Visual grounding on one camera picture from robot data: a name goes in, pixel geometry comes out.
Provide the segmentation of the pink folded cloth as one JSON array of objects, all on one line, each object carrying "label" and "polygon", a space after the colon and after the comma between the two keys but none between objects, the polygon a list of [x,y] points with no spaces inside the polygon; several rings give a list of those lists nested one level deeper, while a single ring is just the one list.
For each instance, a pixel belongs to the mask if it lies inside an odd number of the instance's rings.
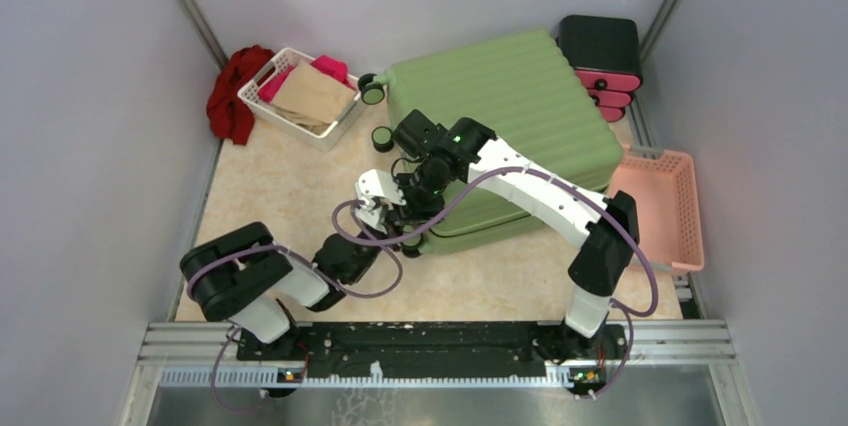
[{"label": "pink folded cloth", "polygon": [[[354,89],[348,78],[348,67],[346,63],[327,55],[322,55],[312,60],[309,65],[322,74],[335,79],[351,90]],[[288,66],[281,73],[270,79],[264,86],[261,86],[258,92],[259,98],[263,101],[271,102],[294,69],[295,66]]]}]

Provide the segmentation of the red cloth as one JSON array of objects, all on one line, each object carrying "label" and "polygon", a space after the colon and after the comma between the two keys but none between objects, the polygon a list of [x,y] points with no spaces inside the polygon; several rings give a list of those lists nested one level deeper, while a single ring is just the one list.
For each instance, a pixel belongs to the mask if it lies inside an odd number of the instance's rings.
[{"label": "red cloth", "polygon": [[259,45],[234,52],[216,78],[206,105],[213,135],[233,144],[247,144],[255,125],[250,108],[238,97],[238,91],[265,66],[274,52]]}]

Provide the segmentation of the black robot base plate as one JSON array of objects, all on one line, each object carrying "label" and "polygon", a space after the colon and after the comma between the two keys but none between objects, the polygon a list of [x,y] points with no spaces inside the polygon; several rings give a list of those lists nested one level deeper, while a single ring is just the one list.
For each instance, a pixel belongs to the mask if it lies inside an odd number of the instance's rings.
[{"label": "black robot base plate", "polygon": [[587,339],[563,322],[314,322],[270,344],[245,332],[236,357],[304,361],[313,379],[525,379],[569,360],[617,360],[625,346],[624,328],[612,324]]}]

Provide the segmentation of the white plastic basket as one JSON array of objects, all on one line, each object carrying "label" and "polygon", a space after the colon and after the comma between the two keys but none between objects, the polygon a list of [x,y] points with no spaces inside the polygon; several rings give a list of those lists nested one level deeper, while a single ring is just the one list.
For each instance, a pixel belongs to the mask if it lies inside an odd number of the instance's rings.
[{"label": "white plastic basket", "polygon": [[[339,110],[332,121],[321,122],[312,113],[294,112],[283,107],[280,102],[273,102],[287,77],[301,64],[310,65],[352,90],[349,103]],[[314,148],[330,151],[367,109],[361,94],[355,90],[358,78],[348,74],[342,81],[339,76],[341,72],[348,72],[347,66],[341,61],[326,55],[315,58],[286,47],[276,52],[238,90],[237,97],[256,118],[265,120]]]}]

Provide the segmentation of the tan folded cloth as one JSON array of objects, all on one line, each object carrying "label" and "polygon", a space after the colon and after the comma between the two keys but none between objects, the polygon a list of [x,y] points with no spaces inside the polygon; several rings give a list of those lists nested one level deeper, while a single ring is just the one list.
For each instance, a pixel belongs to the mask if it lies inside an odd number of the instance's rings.
[{"label": "tan folded cloth", "polygon": [[320,135],[354,96],[349,86],[308,62],[300,62],[268,103],[286,120]]}]

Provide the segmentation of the pink plastic basket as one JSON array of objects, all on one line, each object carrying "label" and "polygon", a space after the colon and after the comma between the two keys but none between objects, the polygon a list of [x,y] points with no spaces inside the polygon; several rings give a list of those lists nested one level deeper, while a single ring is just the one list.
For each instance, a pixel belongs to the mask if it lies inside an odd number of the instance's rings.
[{"label": "pink plastic basket", "polygon": [[640,247],[652,266],[676,275],[704,268],[696,174],[684,152],[626,145],[609,191],[631,195]]}]

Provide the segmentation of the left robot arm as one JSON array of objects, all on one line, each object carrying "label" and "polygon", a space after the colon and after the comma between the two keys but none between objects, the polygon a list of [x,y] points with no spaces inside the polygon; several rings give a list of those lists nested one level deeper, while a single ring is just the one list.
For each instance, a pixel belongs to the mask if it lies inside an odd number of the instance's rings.
[{"label": "left robot arm", "polygon": [[377,236],[366,229],[350,242],[333,234],[306,259],[253,222],[189,250],[179,269],[187,296],[207,321],[239,328],[238,359],[300,359],[307,353],[304,335],[279,298],[323,312],[351,296],[350,286],[380,253],[362,241]]}]

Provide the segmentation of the aluminium frame rail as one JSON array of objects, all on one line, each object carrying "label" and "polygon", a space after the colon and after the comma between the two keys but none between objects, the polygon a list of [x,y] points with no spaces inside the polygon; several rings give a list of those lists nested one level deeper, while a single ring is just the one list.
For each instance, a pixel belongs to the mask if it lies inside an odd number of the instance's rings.
[{"label": "aluminium frame rail", "polygon": [[540,378],[518,379],[388,379],[381,371],[365,377],[313,379],[304,361],[240,361],[239,337],[229,340],[229,325],[212,322],[153,323],[146,332],[139,360],[163,369],[170,386],[281,388],[566,388],[578,393],[598,391],[621,366],[731,365],[736,353],[729,331],[720,320],[611,321],[625,330],[622,358],[569,360],[547,366]]}]

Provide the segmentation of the black pink drawer cabinet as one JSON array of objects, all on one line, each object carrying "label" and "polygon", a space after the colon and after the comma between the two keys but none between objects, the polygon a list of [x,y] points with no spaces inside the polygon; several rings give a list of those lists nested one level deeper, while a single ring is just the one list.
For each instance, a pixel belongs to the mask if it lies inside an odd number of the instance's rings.
[{"label": "black pink drawer cabinet", "polygon": [[569,15],[557,45],[602,117],[622,120],[643,84],[637,24],[631,19]]}]

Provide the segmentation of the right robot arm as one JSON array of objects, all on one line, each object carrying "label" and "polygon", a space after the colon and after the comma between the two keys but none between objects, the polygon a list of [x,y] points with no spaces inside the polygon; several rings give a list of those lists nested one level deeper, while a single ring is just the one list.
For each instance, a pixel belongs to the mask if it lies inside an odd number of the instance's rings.
[{"label": "right robot arm", "polygon": [[569,183],[471,118],[445,128],[414,110],[392,138],[416,167],[398,176],[404,202],[388,221],[396,228],[428,230],[474,189],[542,221],[579,249],[568,268],[575,291],[564,318],[564,347],[576,358],[599,349],[614,290],[640,253],[635,199],[622,191],[608,197]]}]

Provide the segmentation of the green hard-shell suitcase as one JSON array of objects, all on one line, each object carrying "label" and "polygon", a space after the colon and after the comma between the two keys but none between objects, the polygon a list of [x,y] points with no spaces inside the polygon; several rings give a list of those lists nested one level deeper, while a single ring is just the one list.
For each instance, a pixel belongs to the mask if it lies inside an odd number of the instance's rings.
[{"label": "green hard-shell suitcase", "polygon": [[367,104],[385,96],[392,129],[414,110],[445,128],[468,117],[589,191],[605,192],[623,157],[615,134],[544,29],[404,60],[362,75],[357,86]]}]

